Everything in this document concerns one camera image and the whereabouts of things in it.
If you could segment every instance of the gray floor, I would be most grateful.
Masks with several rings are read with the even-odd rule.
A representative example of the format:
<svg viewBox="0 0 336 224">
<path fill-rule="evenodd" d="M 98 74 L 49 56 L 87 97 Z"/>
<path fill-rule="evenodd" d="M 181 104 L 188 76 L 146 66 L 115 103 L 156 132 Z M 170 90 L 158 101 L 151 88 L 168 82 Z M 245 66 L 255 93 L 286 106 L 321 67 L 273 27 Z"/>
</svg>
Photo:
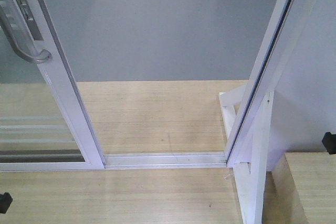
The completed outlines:
<svg viewBox="0 0 336 224">
<path fill-rule="evenodd" d="M 45 1 L 77 81 L 132 81 L 248 79 L 276 0 Z"/>
</svg>

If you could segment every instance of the white wooden post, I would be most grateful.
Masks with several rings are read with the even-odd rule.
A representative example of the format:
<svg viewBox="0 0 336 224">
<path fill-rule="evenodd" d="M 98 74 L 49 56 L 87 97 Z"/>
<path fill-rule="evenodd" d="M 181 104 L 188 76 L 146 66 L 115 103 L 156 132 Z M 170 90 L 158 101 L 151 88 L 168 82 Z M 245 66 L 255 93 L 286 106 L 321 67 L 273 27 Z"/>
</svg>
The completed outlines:
<svg viewBox="0 0 336 224">
<path fill-rule="evenodd" d="M 274 92 L 268 93 L 252 124 L 253 144 L 250 168 L 248 163 L 234 165 L 238 199 L 244 224 L 261 224 L 270 122 Z"/>
<path fill-rule="evenodd" d="M 219 93 L 219 103 L 221 107 L 226 138 L 228 139 L 231 133 L 232 126 L 236 119 L 235 104 L 241 102 L 244 95 L 246 85 L 239 86 L 229 92 Z"/>
</svg>

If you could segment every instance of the white wooden frame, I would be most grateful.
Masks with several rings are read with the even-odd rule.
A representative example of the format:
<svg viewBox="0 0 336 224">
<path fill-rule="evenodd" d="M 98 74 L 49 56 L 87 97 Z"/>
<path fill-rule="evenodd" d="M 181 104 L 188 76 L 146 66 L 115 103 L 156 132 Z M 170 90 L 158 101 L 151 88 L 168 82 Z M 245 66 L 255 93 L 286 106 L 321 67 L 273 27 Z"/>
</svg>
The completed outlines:
<svg viewBox="0 0 336 224">
<path fill-rule="evenodd" d="M 223 113 L 231 124 L 227 166 L 234 169 L 245 224 L 261 224 L 274 90 L 316 1 L 277 0 L 234 122 Z"/>
<path fill-rule="evenodd" d="M 1 163 L 1 171 L 104 169 L 100 150 L 90 119 L 79 96 L 63 49 L 52 25 L 43 0 L 27 0 L 43 41 L 35 41 L 37 50 L 44 48 L 52 54 L 52 60 L 39 64 L 38 68 L 49 84 L 52 94 L 68 124 L 70 131 L 85 159 L 85 162 L 55 163 Z"/>
<path fill-rule="evenodd" d="M 315 2 L 316 0 L 277 0 L 228 136 L 225 148 L 228 167 L 239 163 L 240 150 L 248 139 L 248 131 L 260 103 L 267 92 L 274 91 Z"/>
</svg>

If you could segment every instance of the sliding glass door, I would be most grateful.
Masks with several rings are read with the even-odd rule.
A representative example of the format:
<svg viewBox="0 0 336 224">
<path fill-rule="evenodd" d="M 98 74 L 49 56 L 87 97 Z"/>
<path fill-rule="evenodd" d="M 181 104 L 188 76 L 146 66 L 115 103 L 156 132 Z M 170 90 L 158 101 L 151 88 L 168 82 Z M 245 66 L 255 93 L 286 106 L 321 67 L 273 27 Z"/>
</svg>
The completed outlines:
<svg viewBox="0 0 336 224">
<path fill-rule="evenodd" d="M 44 1 L 0 0 L 0 26 L 0 170 L 103 168 Z"/>
</svg>

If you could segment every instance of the glass pane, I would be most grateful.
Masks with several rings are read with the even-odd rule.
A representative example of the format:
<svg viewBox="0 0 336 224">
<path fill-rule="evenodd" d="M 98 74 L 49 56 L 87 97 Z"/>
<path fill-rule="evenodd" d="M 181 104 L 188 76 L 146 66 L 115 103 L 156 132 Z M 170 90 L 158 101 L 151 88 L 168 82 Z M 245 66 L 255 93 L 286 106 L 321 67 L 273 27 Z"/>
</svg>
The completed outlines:
<svg viewBox="0 0 336 224">
<path fill-rule="evenodd" d="M 19 58 L 0 30 L 0 163 L 78 161 L 82 154 L 37 65 Z"/>
</svg>

